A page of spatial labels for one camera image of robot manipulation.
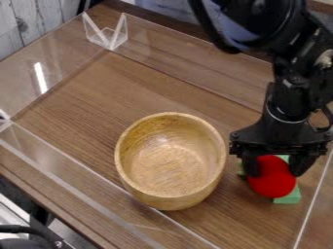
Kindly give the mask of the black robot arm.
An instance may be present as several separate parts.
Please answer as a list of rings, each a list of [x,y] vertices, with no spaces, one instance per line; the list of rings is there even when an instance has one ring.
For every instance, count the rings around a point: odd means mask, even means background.
[[[286,155],[289,172],[300,177],[333,141],[333,31],[307,0],[212,1],[221,21],[210,18],[204,0],[187,0],[214,45],[230,54],[268,53],[273,68],[262,115],[230,133],[229,153],[253,177],[262,175],[261,156]]]

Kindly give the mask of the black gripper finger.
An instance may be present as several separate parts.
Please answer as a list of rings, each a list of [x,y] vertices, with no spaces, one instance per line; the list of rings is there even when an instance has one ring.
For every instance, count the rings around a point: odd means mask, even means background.
[[[289,156],[289,170],[296,177],[301,177],[319,159],[319,155],[292,154]]]
[[[252,177],[261,176],[261,168],[260,168],[257,155],[246,153],[242,156],[242,165],[244,165],[244,170],[248,176],[252,176]]]

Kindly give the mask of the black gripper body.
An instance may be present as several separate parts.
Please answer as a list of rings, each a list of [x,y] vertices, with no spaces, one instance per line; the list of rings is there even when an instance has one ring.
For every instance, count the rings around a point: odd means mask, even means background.
[[[264,106],[260,120],[229,135],[229,154],[240,159],[262,155],[320,157],[333,140],[333,112],[321,109],[329,126],[315,127],[309,118],[297,122],[278,119]]]

